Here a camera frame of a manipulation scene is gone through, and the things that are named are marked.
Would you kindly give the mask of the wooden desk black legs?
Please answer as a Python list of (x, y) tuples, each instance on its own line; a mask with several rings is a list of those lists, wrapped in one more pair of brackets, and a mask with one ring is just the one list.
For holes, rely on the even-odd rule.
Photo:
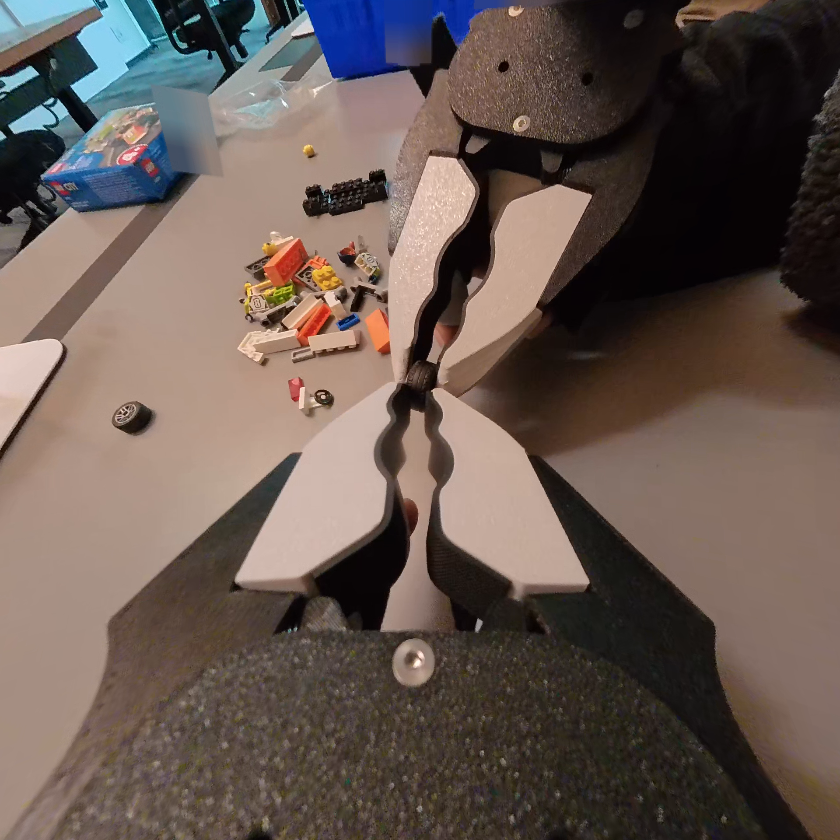
[(2, 33), (2, 80), (26, 69), (35, 73), (18, 87), (2, 91), (2, 135), (12, 135), (13, 123), (53, 100), (83, 132), (95, 125), (98, 119), (73, 86), (98, 70), (79, 35), (101, 18), (98, 6), (91, 5)]

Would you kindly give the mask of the black lego wheel grey rim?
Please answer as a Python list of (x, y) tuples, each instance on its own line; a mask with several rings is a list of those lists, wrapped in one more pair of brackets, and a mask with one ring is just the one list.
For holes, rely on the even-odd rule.
[(417, 360), (408, 369), (403, 381), (408, 394), (408, 402), (414, 411), (423, 412), (427, 404), (427, 394), (438, 382), (438, 364), (430, 360)]
[(139, 401), (129, 401), (120, 405), (113, 413), (113, 427), (126, 434), (142, 433), (154, 420), (154, 412)]

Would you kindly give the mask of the black lego chassis piece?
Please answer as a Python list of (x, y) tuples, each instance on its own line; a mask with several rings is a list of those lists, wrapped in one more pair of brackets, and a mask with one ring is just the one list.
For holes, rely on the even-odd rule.
[(386, 201), (388, 196), (387, 176), (383, 169), (379, 169), (371, 171), (367, 178), (337, 182), (330, 187), (321, 184), (308, 186), (302, 209), (308, 217), (339, 216), (358, 212), (368, 204)]

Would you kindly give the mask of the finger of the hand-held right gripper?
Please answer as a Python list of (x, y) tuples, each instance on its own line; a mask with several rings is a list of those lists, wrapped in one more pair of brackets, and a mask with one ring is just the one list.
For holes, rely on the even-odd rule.
[(541, 296), (591, 198), (552, 185), (504, 208), (492, 230), (486, 277), (443, 351), (438, 386), (453, 396), (467, 393), (540, 321)]
[(421, 318), (438, 289), (444, 253), (474, 213), (478, 185), (464, 162), (431, 154), (417, 185), (388, 271), (390, 347), (395, 382), (404, 382), (421, 339)]

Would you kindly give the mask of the clear plastic bag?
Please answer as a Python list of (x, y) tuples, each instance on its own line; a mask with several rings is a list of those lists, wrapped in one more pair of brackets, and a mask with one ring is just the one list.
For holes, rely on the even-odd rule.
[(334, 86), (334, 79), (317, 73), (301, 80), (261, 78), (240, 90), (213, 94), (209, 110), (216, 136), (284, 129), (308, 118)]

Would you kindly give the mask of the white stand base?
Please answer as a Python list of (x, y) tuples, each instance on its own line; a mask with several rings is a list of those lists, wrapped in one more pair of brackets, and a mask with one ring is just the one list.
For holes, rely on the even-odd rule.
[(62, 364), (67, 350), (57, 339), (1, 348), (1, 454)]

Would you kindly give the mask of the blue plastic bin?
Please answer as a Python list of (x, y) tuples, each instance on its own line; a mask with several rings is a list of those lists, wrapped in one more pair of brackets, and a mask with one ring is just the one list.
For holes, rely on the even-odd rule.
[(481, 2), (473, 1), (305, 1), (322, 55), (336, 80), (380, 75), (401, 67), (387, 60), (386, 37), (410, 31), (430, 35), (434, 19), (444, 17), (460, 43)]

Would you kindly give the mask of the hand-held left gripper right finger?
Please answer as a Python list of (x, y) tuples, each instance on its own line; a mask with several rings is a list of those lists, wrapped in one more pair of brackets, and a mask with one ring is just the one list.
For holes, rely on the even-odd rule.
[(584, 592), (590, 579), (519, 442), (442, 388), (428, 395), (425, 421), (437, 588), (453, 601)]

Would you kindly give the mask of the blue lego set box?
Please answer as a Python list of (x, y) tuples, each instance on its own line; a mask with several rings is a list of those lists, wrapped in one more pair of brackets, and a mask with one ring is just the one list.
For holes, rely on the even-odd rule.
[(82, 213), (157, 203), (181, 178), (155, 105), (145, 103), (108, 112), (40, 180)]

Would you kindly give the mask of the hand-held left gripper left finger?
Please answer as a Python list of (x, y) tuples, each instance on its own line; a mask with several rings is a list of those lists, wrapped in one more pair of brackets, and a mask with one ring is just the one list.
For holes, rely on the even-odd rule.
[(397, 477), (411, 397), (388, 383), (300, 453), (234, 582), (244, 590), (347, 596), (387, 592), (410, 535)]

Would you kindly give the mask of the black office chair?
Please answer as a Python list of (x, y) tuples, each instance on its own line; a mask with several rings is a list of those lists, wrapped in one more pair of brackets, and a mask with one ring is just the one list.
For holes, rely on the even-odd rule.
[(254, 1), (152, 1), (173, 49), (183, 56), (207, 53), (226, 71), (236, 71), (248, 57), (241, 36), (256, 12)]
[(50, 220), (57, 218), (55, 207), (47, 209), (41, 199), (41, 177), (65, 153), (67, 146), (50, 129), (33, 129), (1, 139), (1, 224), (12, 223), (15, 207), (36, 205)]

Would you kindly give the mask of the pile of lego pieces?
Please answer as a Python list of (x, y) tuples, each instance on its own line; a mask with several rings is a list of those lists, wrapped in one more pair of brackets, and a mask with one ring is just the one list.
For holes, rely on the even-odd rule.
[(362, 236), (336, 254), (342, 267), (357, 271), (351, 283), (300, 237), (272, 231), (261, 251), (245, 266), (248, 280), (238, 300), (251, 327), (238, 343), (240, 354), (264, 364), (279, 353), (300, 362), (351, 350), (360, 344), (362, 322), (375, 350), (390, 352), (389, 290), (381, 284), (382, 263)]

